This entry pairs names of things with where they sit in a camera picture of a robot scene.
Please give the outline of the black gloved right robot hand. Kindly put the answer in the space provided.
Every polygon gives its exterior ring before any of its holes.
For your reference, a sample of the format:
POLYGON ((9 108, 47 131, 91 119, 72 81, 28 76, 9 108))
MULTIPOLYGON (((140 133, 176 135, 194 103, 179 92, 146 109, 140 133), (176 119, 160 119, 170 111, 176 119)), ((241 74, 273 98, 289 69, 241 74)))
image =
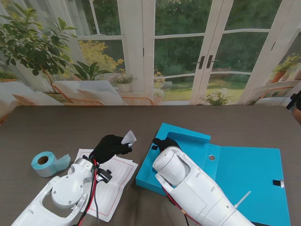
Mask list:
POLYGON ((174 140, 172 140, 171 138, 167 137, 164 140, 160 140, 158 138, 154 138, 153 139, 153 144, 156 145, 160 152, 164 151, 166 148, 170 147, 170 146, 175 146, 180 148, 180 146, 178 145, 177 142, 175 142, 174 140))

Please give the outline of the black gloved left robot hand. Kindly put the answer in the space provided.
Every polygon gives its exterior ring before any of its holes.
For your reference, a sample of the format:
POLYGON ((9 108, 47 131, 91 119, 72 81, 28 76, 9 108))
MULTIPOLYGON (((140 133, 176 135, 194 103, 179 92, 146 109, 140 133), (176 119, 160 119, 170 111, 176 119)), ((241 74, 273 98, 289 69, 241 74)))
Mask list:
POLYGON ((106 135, 98 143, 96 148, 90 153, 89 159, 95 160, 99 164, 109 161, 113 156, 118 154, 128 154, 132 148, 128 143, 122 144, 123 137, 116 135, 106 135))

